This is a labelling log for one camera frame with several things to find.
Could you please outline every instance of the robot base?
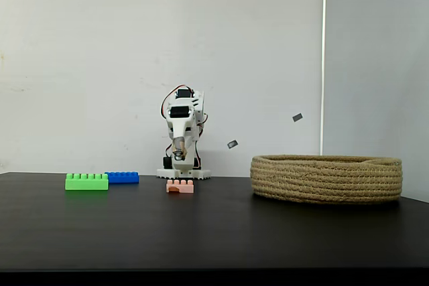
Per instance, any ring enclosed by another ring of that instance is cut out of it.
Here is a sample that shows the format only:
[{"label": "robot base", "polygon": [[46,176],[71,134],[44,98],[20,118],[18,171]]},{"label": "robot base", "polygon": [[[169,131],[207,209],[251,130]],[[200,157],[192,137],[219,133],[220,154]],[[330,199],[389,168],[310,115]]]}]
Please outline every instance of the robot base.
[{"label": "robot base", "polygon": [[210,178],[212,175],[210,170],[189,170],[180,172],[177,169],[158,169],[156,170],[157,177],[163,177],[166,179],[179,179],[179,178],[188,178],[188,179],[198,179],[204,180]]}]

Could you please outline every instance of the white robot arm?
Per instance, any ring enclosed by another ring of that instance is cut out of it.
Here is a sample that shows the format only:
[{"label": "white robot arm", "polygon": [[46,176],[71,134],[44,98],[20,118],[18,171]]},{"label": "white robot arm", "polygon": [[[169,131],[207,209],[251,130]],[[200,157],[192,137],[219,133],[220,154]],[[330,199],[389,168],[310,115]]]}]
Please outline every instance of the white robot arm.
[{"label": "white robot arm", "polygon": [[168,179],[210,177],[209,170],[201,170],[196,150],[196,142],[208,117],[204,114],[204,93],[184,85],[176,87],[164,99],[161,115],[167,121],[172,154],[164,157],[164,168],[157,170],[157,176]]}]

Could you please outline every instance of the jute basket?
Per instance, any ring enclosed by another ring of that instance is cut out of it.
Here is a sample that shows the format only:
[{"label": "jute basket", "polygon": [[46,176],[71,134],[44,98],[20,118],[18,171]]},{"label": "jute basket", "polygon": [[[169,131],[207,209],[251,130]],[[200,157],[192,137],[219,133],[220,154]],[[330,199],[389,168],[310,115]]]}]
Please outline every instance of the jute basket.
[{"label": "jute basket", "polygon": [[376,204],[402,191],[401,160],[384,157],[262,155],[250,176],[255,194],[315,204]]}]

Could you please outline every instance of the pink lego brick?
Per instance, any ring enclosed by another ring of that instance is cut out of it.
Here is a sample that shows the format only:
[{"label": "pink lego brick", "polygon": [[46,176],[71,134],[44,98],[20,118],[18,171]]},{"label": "pink lego brick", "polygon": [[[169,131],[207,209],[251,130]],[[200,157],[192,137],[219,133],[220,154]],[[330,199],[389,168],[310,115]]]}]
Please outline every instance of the pink lego brick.
[{"label": "pink lego brick", "polygon": [[167,180],[167,192],[180,192],[181,194],[193,194],[194,182],[192,180]]}]

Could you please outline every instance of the blue lego brick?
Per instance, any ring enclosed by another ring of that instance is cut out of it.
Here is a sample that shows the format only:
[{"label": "blue lego brick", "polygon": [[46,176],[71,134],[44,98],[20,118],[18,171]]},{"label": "blue lego brick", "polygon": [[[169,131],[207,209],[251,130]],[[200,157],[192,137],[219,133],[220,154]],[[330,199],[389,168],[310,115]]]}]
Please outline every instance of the blue lego brick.
[{"label": "blue lego brick", "polygon": [[109,176],[110,184],[138,184],[137,172],[105,172]]}]

